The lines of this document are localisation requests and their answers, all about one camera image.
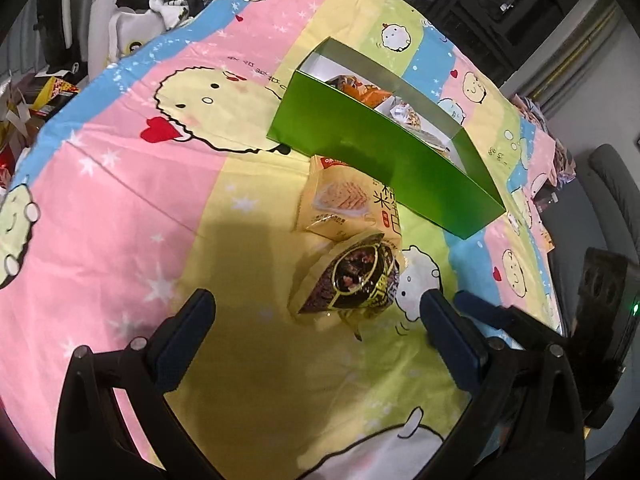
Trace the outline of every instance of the white star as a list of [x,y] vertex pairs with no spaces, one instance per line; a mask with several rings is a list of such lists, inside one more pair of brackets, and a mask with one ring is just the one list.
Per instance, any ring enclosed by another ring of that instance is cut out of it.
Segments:
[[142,324],[141,321],[130,320],[126,312],[122,313],[120,321],[109,321],[108,323],[115,329],[116,336],[126,341],[130,341],[137,335],[136,329]]
[[97,164],[92,158],[86,156],[85,158],[81,158],[80,160],[78,160],[78,162],[82,164],[82,170],[80,170],[81,175],[87,173],[89,174],[89,176],[94,176],[94,168],[97,166]]
[[240,211],[243,211],[245,213],[248,213],[249,211],[254,209],[258,203],[257,200],[251,200],[250,198],[247,198],[247,197],[233,198],[233,201],[234,201],[234,204],[231,206],[231,209],[239,209]]
[[74,343],[72,341],[72,339],[70,337],[66,338],[66,343],[62,343],[60,345],[60,348],[62,348],[65,352],[62,354],[62,356],[65,359],[69,359],[71,357],[71,355],[73,354],[74,350],[78,347],[78,345],[76,343]]
[[107,153],[103,153],[102,155],[102,165],[105,168],[110,168],[111,170],[116,167],[116,162],[120,160],[118,156],[118,152],[112,152],[107,149]]
[[82,148],[82,146],[84,146],[84,142],[80,140],[80,135],[76,134],[75,130],[71,130],[71,134],[69,135],[67,142],[76,148]]
[[160,263],[156,264],[156,279],[142,278],[143,281],[151,287],[151,291],[145,296],[145,302],[153,300],[161,300],[164,304],[169,303],[169,300],[174,296],[174,283],[175,280],[167,280],[162,275],[162,269]]

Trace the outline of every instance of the cartoon print tablecloth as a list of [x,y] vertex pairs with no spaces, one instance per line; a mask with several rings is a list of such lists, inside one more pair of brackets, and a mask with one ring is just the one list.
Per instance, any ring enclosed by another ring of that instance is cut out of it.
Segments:
[[[308,162],[265,138],[293,70],[328,36],[463,123],[509,211],[459,240],[401,207],[409,267],[361,342],[335,319],[303,327],[287,313],[327,241],[292,231]],[[466,288],[559,325],[530,202],[553,152],[401,0],[215,0],[108,67],[18,169],[0,210],[6,410],[52,469],[73,348],[122,348],[202,286],[216,321],[168,401],[226,478],[413,478],[466,403],[425,343],[421,293]]]

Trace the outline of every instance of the open box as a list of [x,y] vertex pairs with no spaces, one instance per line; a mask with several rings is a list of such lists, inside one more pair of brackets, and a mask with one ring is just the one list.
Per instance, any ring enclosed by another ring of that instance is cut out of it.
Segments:
[[[408,102],[422,129],[447,147],[450,160],[383,113],[325,83],[338,75],[356,75]],[[268,137],[367,173],[393,187],[398,202],[460,238],[505,211],[466,130],[401,77],[333,38],[294,72]]]

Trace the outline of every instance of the wall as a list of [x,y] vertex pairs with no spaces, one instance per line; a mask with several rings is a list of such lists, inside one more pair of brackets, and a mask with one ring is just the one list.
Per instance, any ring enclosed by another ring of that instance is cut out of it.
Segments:
[[640,38],[626,18],[591,64],[549,129],[576,157],[611,144],[640,186]]

